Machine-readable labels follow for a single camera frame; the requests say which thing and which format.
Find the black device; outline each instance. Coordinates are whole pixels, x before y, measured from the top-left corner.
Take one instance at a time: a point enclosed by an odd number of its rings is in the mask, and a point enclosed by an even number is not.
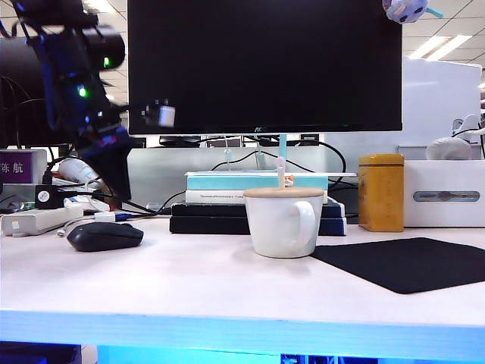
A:
[[[26,41],[24,37],[0,38],[0,106],[3,103],[0,114],[4,108],[7,113],[0,115],[0,148],[69,143],[66,132],[49,127],[42,70],[36,53]],[[38,101],[17,107],[33,99]]]
[[[136,0],[128,24],[130,102],[176,110],[130,113],[130,134],[402,129],[402,26],[379,1]]]
[[[140,245],[143,231],[130,224],[92,222],[76,226],[67,240],[78,252],[101,252],[103,250],[133,248]]]

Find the white partition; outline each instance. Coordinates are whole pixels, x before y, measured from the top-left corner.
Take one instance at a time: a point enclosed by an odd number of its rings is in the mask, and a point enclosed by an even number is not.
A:
[[[343,151],[349,171],[356,171],[360,155],[397,152],[398,146],[424,149],[437,138],[451,136],[455,119],[480,114],[481,70],[475,64],[403,58],[403,130],[327,133],[325,141]],[[337,162],[329,158],[330,167]]]

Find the white tissue box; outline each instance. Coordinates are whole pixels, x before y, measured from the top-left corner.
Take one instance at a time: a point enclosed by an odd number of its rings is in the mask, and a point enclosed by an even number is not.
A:
[[[485,227],[485,161],[405,161],[404,226]]]

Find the white desk surface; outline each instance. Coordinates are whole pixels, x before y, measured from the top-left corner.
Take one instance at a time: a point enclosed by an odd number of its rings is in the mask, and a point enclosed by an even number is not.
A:
[[[78,253],[55,233],[2,237],[0,340],[415,359],[485,359],[485,283],[400,295],[313,258],[256,255],[249,236],[172,235]],[[483,229],[369,233],[485,248]]]

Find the book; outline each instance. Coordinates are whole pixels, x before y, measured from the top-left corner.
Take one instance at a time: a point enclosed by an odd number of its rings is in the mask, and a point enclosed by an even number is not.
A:
[[[202,203],[209,205],[244,205],[245,190],[187,190],[186,203]],[[324,191],[324,204],[328,201],[327,191]]]
[[[245,217],[172,215],[170,232],[173,234],[249,235],[249,224]],[[342,237],[346,234],[346,218],[322,218],[320,220],[319,236]]]
[[[322,218],[344,218],[346,215],[345,206],[331,197],[322,208]],[[225,217],[246,217],[246,207],[239,205],[214,205],[195,203],[174,203],[172,205],[173,216],[225,216]]]
[[[249,190],[260,187],[278,187],[277,173],[265,172],[255,174],[252,172],[232,174],[197,174],[189,172],[187,176],[188,190]],[[318,173],[287,173],[293,176],[295,187],[317,187],[328,189],[328,176]]]

